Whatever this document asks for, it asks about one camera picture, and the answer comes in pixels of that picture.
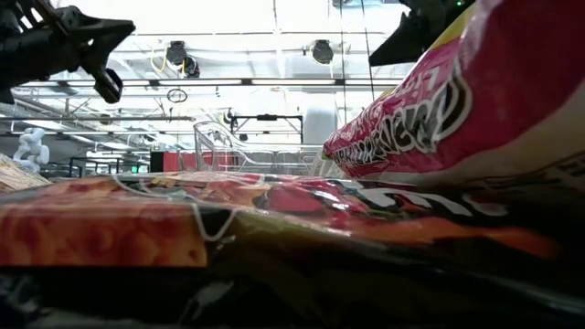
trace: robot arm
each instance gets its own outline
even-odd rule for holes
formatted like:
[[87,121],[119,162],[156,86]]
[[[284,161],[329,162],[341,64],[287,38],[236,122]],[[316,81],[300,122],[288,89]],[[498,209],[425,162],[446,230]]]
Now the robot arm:
[[[21,23],[22,17],[31,28]],[[55,9],[47,0],[0,0],[0,93],[6,99],[10,88],[82,67],[108,103],[118,102],[122,80],[106,63],[134,30],[132,21],[85,16],[75,6]]]

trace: chip bag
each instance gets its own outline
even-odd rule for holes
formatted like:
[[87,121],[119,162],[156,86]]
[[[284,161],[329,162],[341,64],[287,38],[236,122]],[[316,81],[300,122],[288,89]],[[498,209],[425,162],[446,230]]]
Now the chip bag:
[[579,0],[478,0],[324,153],[350,177],[581,207]]
[[60,182],[0,196],[0,325],[580,324],[582,227],[553,216],[316,177]]

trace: plastic packaging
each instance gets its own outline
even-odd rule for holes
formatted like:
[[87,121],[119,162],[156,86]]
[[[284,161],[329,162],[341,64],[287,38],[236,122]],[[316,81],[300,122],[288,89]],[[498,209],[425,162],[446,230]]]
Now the plastic packaging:
[[582,324],[582,227],[553,216],[372,181],[66,181],[0,196],[0,322]]
[[408,77],[333,134],[350,177],[582,207],[579,0],[479,0]]
[[43,176],[31,173],[21,164],[0,154],[0,193],[47,184],[50,182]]

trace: transparent container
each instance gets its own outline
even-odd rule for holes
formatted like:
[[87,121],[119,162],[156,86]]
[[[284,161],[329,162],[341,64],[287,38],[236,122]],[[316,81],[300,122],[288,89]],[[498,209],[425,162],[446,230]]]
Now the transparent container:
[[182,170],[309,175],[322,145],[244,143],[223,125],[198,122],[195,150],[182,151]]

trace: ceiling light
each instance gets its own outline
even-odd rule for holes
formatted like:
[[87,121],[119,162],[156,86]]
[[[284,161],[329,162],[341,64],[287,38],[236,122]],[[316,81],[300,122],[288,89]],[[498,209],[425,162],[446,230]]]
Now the ceiling light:
[[67,128],[66,126],[56,122],[46,122],[41,120],[25,120],[23,123],[51,130],[63,130]]
[[402,79],[348,79],[346,80],[347,85],[352,86],[398,86],[402,82]]
[[335,85],[334,79],[315,79],[315,80],[301,80],[301,79],[255,79],[252,80],[253,85],[264,86],[331,86]]
[[114,148],[117,150],[129,150],[129,149],[133,149],[133,147],[126,145],[124,143],[114,143],[114,142],[105,142],[105,143],[101,143],[103,146],[105,147],[110,147],[110,148]]
[[62,132],[63,134],[72,134],[72,135],[104,135],[108,134],[108,132]]
[[159,80],[161,86],[231,86],[240,85],[240,79]]

